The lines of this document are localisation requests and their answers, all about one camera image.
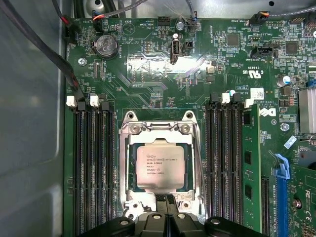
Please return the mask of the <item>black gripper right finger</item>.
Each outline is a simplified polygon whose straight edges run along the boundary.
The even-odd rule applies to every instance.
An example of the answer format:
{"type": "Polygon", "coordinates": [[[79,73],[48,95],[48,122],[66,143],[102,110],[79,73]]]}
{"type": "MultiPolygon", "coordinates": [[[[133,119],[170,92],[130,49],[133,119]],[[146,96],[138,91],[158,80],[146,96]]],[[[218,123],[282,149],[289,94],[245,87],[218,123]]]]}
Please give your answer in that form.
{"type": "Polygon", "coordinates": [[[175,197],[167,196],[171,228],[179,237],[263,237],[264,234],[222,217],[210,217],[203,224],[196,216],[180,212],[175,197]]]}

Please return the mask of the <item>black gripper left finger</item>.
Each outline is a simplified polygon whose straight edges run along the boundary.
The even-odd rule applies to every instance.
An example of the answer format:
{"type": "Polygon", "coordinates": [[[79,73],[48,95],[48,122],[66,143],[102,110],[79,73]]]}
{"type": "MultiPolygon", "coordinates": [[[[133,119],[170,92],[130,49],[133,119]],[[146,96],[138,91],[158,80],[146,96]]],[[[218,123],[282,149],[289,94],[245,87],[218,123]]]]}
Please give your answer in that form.
{"type": "Polygon", "coordinates": [[[83,234],[81,237],[164,237],[168,195],[155,195],[156,212],[141,214],[135,221],[117,217],[83,234]]]}

